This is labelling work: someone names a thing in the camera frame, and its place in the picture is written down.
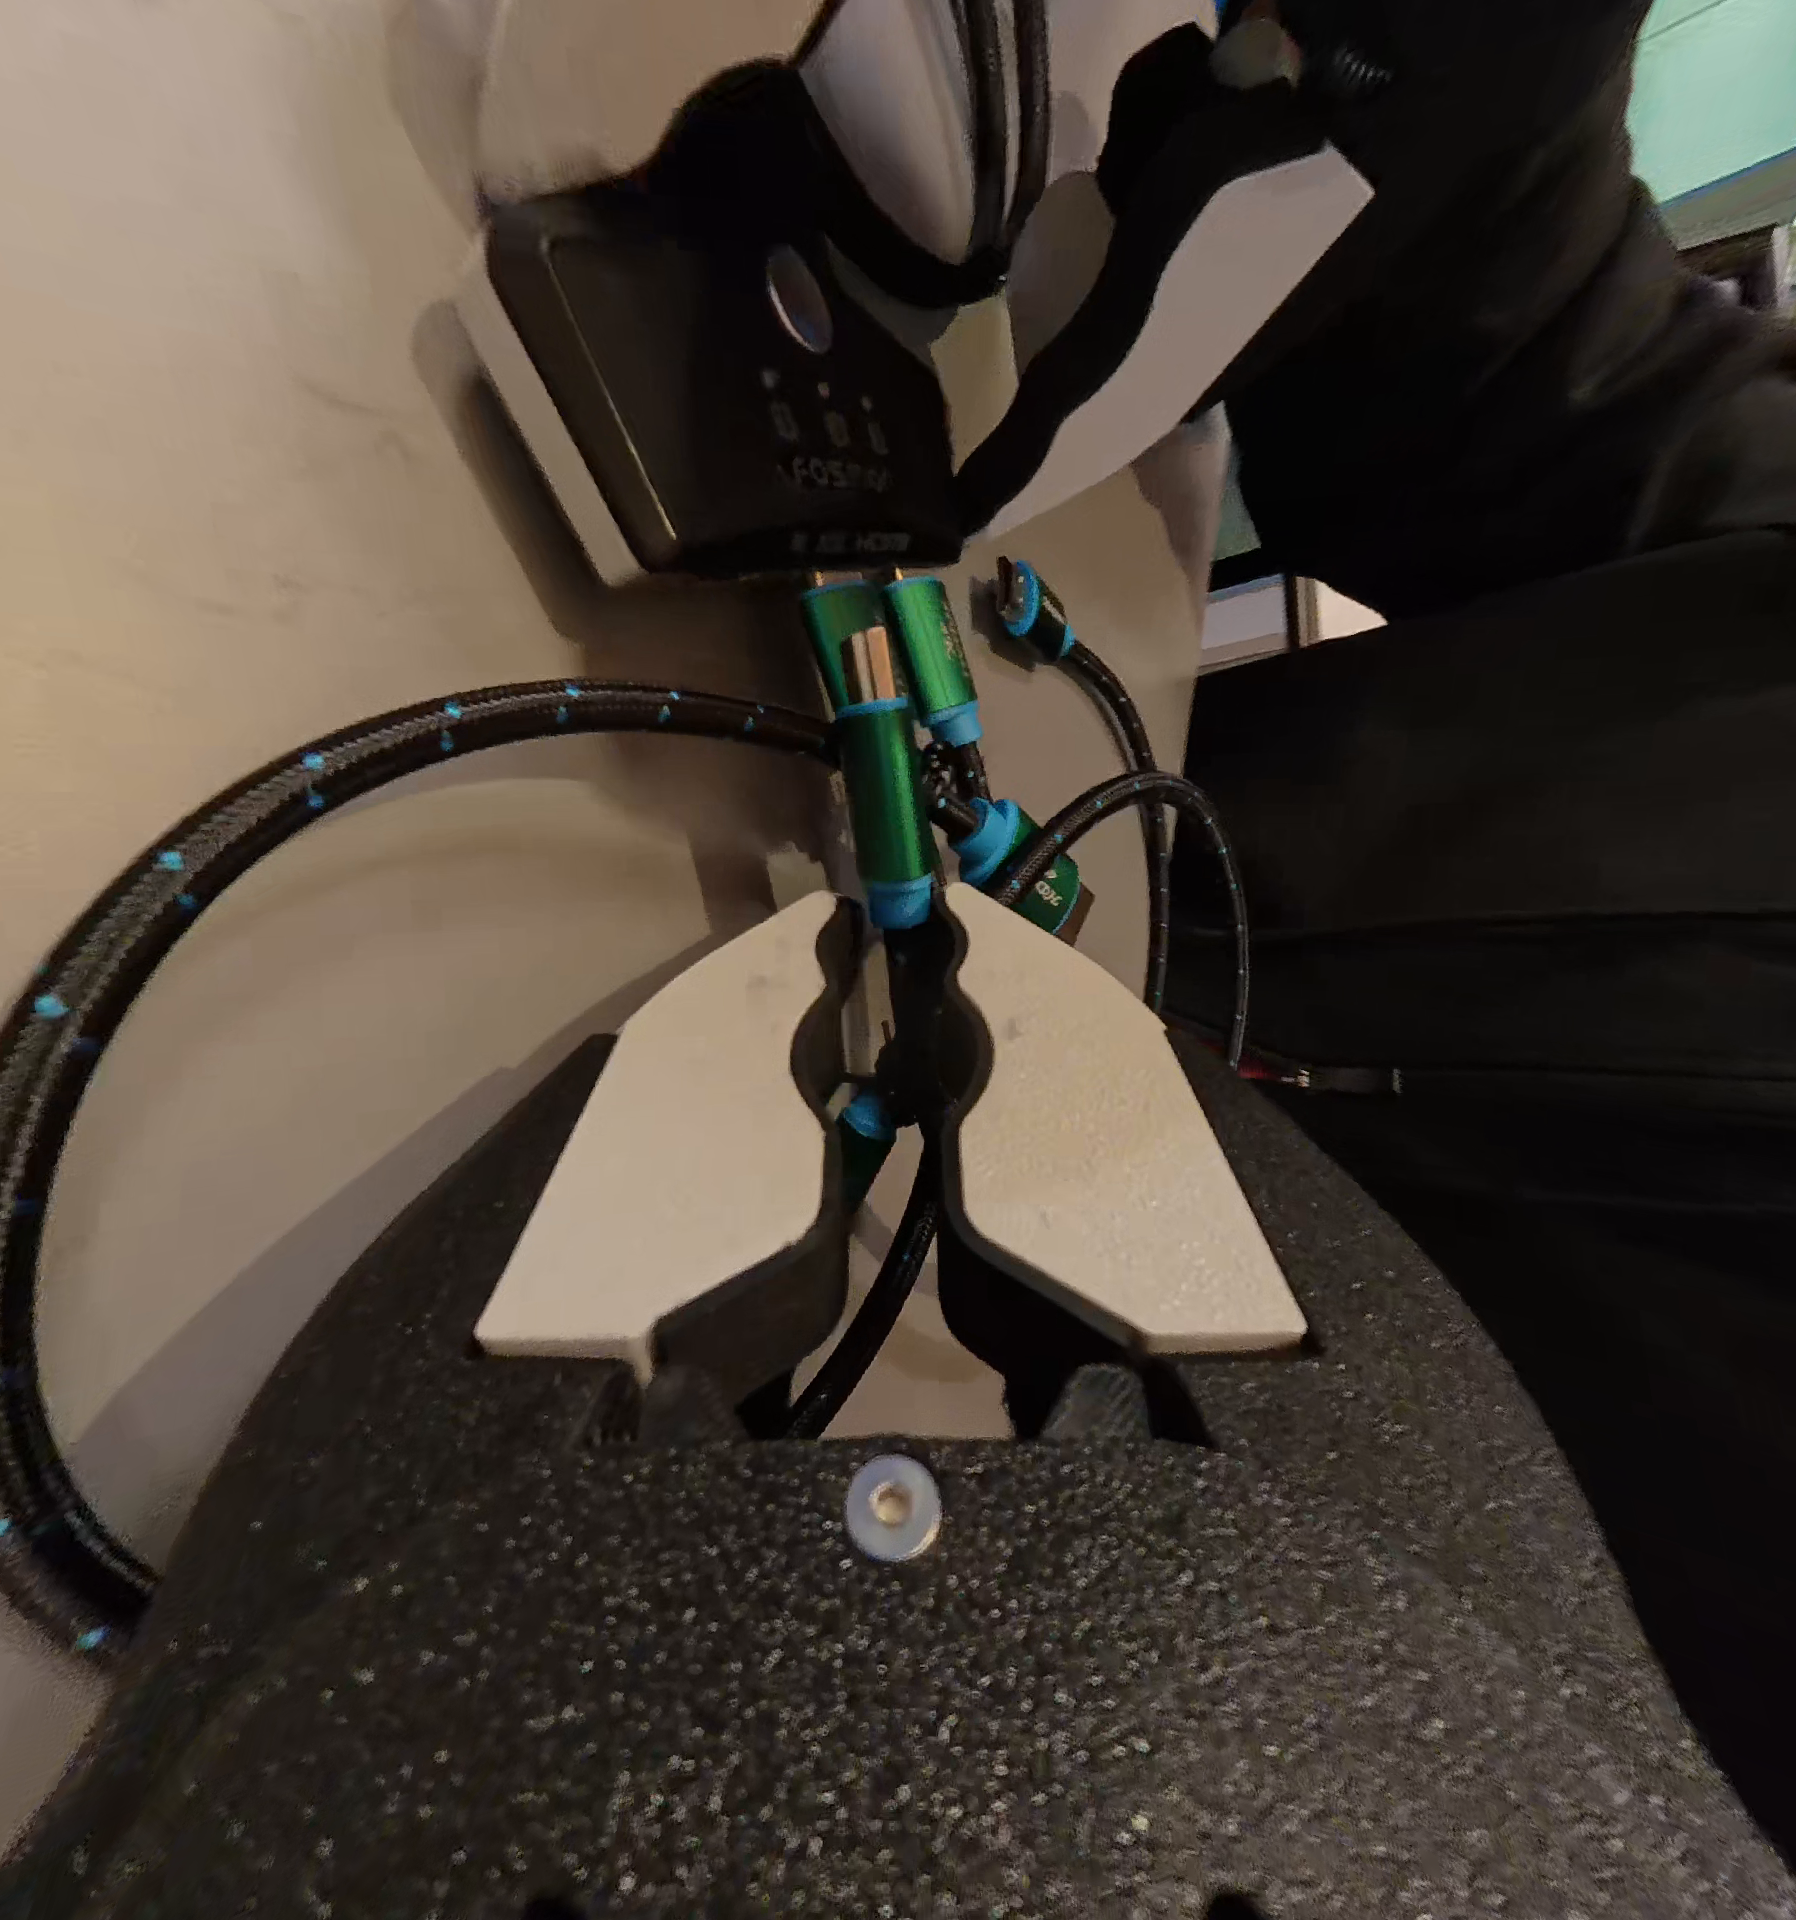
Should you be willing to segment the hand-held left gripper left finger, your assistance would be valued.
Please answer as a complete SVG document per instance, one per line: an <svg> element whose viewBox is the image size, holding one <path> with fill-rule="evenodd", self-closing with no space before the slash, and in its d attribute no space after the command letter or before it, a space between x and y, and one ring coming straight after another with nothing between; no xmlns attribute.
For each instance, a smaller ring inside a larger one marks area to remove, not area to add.
<svg viewBox="0 0 1796 1920"><path fill-rule="evenodd" d="M694 1369L740 1404L796 1369L848 1292L842 1010L855 900L811 892L661 986L605 1052L481 1311L490 1356Z"/></svg>

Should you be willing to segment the person's right forearm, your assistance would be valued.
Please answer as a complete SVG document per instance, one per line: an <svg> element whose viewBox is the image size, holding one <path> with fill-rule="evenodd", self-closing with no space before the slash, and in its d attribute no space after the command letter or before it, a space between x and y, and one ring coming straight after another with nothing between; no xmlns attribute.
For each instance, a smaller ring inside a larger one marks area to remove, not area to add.
<svg viewBox="0 0 1796 1920"><path fill-rule="evenodd" d="M1796 325L1634 188L1431 226L1225 407L1267 546L1388 618L1796 536Z"/></svg>

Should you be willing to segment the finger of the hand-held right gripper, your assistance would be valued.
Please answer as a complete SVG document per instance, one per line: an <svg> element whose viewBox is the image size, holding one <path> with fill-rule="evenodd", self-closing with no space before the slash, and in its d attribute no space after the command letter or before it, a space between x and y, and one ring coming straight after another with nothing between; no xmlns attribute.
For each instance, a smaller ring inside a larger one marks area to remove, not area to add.
<svg viewBox="0 0 1796 1920"><path fill-rule="evenodd" d="M1291 21L1177 21L1086 106L1007 269L1014 386L959 464L968 540L1088 491L1182 421L1367 209L1330 63Z"/></svg>
<svg viewBox="0 0 1796 1920"><path fill-rule="evenodd" d="M481 197L675 167L804 218L883 295L964 308L1024 226L1020 3L511 1L481 48Z"/></svg>

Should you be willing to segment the silver black port switch box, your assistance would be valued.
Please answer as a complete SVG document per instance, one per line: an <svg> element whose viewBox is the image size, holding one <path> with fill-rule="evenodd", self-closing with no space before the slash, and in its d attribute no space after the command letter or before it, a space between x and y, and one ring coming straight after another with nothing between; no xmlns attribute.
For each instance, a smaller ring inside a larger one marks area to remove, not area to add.
<svg viewBox="0 0 1796 1920"><path fill-rule="evenodd" d="M534 197L485 218L454 311L607 588L963 551L937 376L817 236L705 236L603 193Z"/></svg>

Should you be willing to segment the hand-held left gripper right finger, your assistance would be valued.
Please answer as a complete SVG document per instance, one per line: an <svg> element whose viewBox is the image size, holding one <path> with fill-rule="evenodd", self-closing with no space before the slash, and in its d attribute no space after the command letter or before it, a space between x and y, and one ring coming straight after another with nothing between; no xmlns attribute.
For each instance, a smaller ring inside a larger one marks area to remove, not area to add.
<svg viewBox="0 0 1796 1920"><path fill-rule="evenodd" d="M948 1329L1014 1426L1091 1364L1198 1426L1185 1363L1289 1358L1310 1328L1162 1018L964 882L933 931Z"/></svg>

